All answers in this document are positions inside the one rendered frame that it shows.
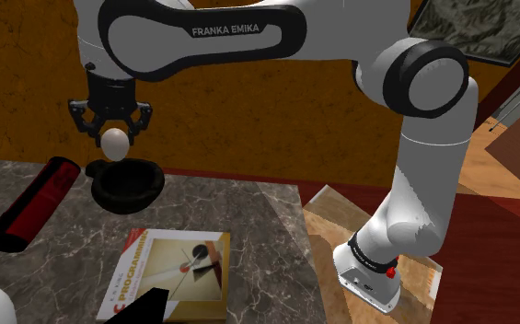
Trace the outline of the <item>yellow book with red corner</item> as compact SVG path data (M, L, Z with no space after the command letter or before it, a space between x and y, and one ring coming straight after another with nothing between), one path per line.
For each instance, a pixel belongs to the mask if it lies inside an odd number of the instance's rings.
M153 288L168 291L159 324L224 321L230 234L133 228L96 321L105 322Z

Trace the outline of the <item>grey framed wall picture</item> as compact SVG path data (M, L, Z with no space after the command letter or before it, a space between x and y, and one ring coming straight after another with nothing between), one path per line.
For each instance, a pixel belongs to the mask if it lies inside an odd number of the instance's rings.
M509 67L520 57L520 0L424 0L410 35L444 41L471 60Z

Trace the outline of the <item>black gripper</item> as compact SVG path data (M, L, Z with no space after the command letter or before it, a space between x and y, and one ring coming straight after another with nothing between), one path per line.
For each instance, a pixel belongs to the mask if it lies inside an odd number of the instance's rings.
M129 144L134 144L135 137L148 128L153 108L147 102L136 102L135 80L110 79L87 71L87 100L67 101L68 111L80 133L86 133L95 140L96 147L101 147L100 130L105 120L125 120ZM86 121L84 114L93 113L91 121ZM139 117L134 121L133 114Z

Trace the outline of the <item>white egg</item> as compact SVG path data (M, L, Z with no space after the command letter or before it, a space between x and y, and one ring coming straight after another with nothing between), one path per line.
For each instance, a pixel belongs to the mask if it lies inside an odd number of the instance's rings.
M130 149L127 134L119 128L110 128L102 134L100 147L105 157L111 161L120 161Z

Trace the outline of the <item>red and black cylinder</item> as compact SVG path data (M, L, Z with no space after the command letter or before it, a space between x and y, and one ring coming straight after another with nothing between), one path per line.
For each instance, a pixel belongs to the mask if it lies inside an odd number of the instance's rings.
M0 216L0 251L24 251L51 218L81 172L72 160L52 157Z

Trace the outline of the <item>wood patterned robot stand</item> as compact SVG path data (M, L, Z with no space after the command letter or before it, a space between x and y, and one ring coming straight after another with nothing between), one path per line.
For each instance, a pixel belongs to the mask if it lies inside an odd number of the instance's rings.
M430 324L442 266L426 257L400 256L401 296L394 310L383 315L340 286L332 260L333 249L370 215L328 185L303 212L328 324Z

